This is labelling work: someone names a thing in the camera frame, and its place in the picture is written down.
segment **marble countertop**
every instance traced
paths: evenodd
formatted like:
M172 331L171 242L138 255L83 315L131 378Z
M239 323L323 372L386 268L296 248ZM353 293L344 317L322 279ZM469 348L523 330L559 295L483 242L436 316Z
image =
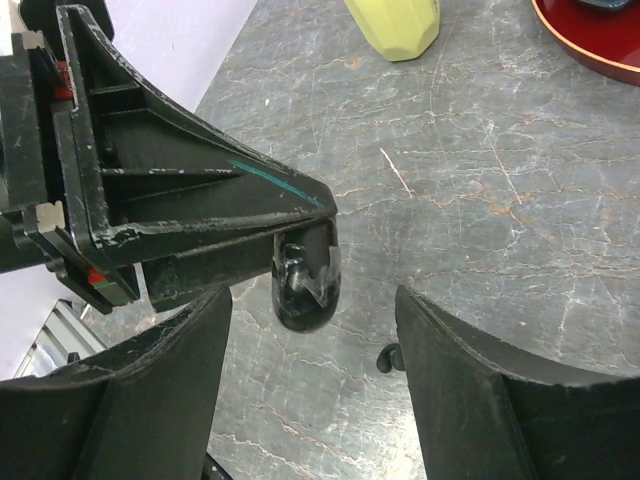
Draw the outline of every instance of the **marble countertop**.
M341 1L259 0L198 113L331 187L344 289L307 336L275 323L266 279L236 291L211 444L230 470L424 478L406 379L375 370L399 284L534 353L639 373L639 101L527 1L443 0L432 47L390 64Z

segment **yellow cup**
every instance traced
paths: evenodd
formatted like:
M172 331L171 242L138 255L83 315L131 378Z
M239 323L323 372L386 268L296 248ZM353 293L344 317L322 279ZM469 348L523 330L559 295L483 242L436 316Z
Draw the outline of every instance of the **yellow cup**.
M345 0L367 41L390 62L419 57L440 32L440 0Z

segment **green line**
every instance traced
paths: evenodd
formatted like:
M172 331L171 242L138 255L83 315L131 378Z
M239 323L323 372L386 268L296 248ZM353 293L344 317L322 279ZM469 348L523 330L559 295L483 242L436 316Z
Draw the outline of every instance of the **green line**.
M234 167L238 167L239 169L244 170L245 172L249 172L249 173L252 173L253 175L257 175L259 177L262 177L265 180L270 181L271 183L273 183L274 185L277 185L280 188L284 188L288 192L291 192L294 195L297 195L300 198L305 199L306 201L310 202L311 204L315 205L316 207L321 207L321 208L324 207L324 205L321 202L319 202L316 198L304 193L301 190L298 190L293 185L289 185L284 180L280 180L279 178L276 178L273 175L270 175L270 174L268 174L266 172L263 172L262 170L258 170L257 168L250 167L249 165L245 165L244 163L240 163L240 162L238 162L236 160L231 160L231 164Z

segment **red plate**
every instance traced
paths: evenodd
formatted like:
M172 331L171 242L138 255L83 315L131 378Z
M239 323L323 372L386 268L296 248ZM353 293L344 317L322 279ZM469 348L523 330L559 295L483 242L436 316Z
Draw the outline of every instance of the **red plate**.
M640 86L640 1L617 12L578 0L533 0L533 8L569 55L598 73Z

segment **white surface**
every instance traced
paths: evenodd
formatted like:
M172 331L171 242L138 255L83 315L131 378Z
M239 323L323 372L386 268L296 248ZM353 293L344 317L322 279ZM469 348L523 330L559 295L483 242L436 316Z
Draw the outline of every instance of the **white surface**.
M191 111L255 3L107 0L116 47L149 81ZM7 0L0 0L1 55L11 53L8 12ZM0 380L14 376L56 301L72 297L44 266L0 275Z

